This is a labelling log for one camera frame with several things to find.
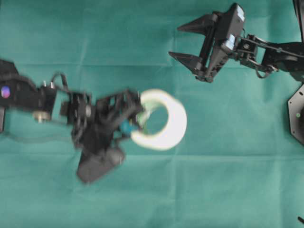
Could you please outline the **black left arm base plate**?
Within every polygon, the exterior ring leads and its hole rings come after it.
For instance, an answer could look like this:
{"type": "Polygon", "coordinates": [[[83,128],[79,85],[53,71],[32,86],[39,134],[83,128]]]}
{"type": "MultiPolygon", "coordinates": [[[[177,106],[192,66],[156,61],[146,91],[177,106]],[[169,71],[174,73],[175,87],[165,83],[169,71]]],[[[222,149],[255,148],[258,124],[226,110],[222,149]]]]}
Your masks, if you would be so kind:
{"type": "Polygon", "coordinates": [[[4,124],[5,124],[5,108],[0,108],[0,133],[4,131],[4,124]]]}

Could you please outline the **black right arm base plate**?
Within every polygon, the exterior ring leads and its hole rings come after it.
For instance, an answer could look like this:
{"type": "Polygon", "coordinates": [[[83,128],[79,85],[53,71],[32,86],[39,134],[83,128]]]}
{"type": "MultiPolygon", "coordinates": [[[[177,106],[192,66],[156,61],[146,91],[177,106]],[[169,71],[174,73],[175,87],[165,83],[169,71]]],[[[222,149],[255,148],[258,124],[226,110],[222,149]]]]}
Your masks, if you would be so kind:
{"type": "Polygon", "coordinates": [[[301,144],[304,144],[304,85],[287,101],[289,126],[291,135],[301,144]]]}

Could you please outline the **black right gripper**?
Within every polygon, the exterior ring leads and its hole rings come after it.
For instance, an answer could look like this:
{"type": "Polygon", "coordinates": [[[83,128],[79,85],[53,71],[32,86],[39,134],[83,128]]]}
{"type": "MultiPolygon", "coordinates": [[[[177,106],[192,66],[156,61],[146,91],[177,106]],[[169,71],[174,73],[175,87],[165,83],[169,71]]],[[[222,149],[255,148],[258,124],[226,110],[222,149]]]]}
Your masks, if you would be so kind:
{"type": "Polygon", "coordinates": [[[232,52],[215,40],[218,13],[220,12],[214,11],[212,14],[206,14],[177,28],[178,31],[205,35],[199,57],[191,54],[168,52],[171,57],[190,70],[197,80],[202,82],[213,82],[218,71],[227,62],[229,53],[232,52]]]}

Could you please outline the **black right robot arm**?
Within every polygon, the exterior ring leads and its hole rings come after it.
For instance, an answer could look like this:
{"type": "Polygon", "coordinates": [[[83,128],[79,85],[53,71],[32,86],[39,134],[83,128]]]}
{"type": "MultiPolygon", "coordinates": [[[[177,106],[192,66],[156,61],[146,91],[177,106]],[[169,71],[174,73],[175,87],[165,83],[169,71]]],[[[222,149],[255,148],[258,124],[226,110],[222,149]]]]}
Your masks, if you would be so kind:
{"type": "Polygon", "coordinates": [[[213,82],[230,59],[255,70],[261,79],[281,70],[296,81],[304,80],[303,43],[271,43],[250,34],[243,37],[244,21],[235,9],[225,13],[214,11],[178,27],[178,30],[205,36],[198,56],[169,52],[199,81],[213,82]]]}

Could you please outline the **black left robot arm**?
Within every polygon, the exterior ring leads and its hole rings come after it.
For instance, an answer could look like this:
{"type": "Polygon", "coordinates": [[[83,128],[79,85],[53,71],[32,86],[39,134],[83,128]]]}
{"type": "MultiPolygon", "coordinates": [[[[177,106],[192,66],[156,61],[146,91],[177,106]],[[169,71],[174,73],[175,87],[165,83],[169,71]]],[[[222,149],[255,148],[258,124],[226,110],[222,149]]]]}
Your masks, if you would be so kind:
{"type": "Polygon", "coordinates": [[[0,61],[0,109],[4,118],[7,109],[32,113],[38,122],[51,121],[57,95],[64,93],[68,100],[60,107],[60,115],[72,126],[74,145],[87,151],[105,150],[114,140],[114,132],[128,136],[122,130],[124,122],[136,121],[143,111],[140,96],[124,90],[92,102],[86,92],[68,88],[66,76],[56,72],[49,83],[37,86],[29,77],[18,72],[14,62],[0,61]]]}

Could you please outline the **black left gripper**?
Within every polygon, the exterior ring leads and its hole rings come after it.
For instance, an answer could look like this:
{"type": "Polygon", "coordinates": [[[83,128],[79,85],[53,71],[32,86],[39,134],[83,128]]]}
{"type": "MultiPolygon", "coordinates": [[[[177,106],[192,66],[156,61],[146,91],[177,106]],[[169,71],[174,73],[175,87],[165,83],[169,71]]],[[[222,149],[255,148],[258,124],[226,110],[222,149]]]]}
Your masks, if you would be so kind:
{"type": "Polygon", "coordinates": [[[98,98],[85,92],[70,91],[68,100],[60,107],[60,114],[72,126],[71,140],[77,149],[110,149],[131,138],[142,127],[132,118],[144,110],[138,92],[126,89],[98,98]],[[114,132],[121,136],[114,139],[114,132]]]}

